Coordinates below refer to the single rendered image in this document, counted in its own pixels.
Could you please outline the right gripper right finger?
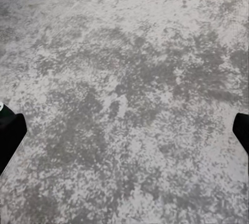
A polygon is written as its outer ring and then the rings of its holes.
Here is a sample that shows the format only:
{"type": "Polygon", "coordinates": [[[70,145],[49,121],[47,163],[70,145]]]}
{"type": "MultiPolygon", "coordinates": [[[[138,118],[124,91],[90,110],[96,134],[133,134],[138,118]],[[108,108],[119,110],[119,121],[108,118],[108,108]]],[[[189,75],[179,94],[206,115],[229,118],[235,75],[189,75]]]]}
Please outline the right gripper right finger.
{"type": "Polygon", "coordinates": [[[249,154],[249,115],[237,113],[232,131],[249,154]]]}

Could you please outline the insectifuge atomizer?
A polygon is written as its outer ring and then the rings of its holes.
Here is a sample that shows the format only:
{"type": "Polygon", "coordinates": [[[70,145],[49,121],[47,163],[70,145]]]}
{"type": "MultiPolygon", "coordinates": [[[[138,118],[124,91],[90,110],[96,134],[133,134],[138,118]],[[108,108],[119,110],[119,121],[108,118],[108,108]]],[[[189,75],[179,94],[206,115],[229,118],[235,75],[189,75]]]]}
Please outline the insectifuge atomizer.
{"type": "Polygon", "coordinates": [[[8,108],[2,101],[0,101],[0,119],[3,117],[9,117],[11,115],[15,115],[15,113],[8,108]]]}

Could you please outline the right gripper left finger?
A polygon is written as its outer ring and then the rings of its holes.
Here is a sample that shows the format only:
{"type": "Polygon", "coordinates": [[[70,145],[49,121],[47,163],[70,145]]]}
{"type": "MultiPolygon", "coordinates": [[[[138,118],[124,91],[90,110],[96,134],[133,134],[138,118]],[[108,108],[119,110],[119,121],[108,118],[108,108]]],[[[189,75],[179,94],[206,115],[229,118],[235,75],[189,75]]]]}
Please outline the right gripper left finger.
{"type": "Polygon", "coordinates": [[[0,175],[26,133],[27,127],[22,113],[0,119],[0,175]]]}

